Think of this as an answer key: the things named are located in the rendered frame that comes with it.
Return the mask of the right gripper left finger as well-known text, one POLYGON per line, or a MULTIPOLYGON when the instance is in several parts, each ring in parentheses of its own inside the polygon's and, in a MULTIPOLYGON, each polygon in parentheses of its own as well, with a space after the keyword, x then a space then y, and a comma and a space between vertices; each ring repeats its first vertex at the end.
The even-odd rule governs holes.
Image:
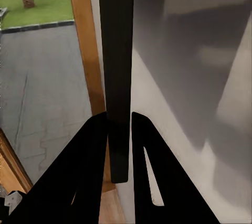
POLYGON ((98 224, 107 112, 88 119, 3 224, 98 224))

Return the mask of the poster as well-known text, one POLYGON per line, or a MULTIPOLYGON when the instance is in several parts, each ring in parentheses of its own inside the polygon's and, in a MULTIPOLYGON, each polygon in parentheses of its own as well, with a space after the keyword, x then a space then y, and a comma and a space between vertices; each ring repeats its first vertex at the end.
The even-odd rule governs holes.
POLYGON ((134 0, 99 0, 111 183, 127 183, 134 0))

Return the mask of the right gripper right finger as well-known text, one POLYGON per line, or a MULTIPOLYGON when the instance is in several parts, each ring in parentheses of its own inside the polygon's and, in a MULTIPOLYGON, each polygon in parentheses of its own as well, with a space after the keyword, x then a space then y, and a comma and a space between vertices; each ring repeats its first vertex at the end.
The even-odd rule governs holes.
POLYGON ((132 113, 135 224, 220 224, 152 121, 132 113), (152 203, 144 147, 164 206, 152 203))

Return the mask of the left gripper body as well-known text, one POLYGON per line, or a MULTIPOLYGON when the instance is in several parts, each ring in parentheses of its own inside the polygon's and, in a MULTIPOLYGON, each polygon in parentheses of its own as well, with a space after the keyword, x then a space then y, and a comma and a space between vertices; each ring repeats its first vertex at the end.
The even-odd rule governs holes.
POLYGON ((2 224, 9 217, 9 206, 5 206, 5 198, 0 197, 0 220, 2 220, 2 224))

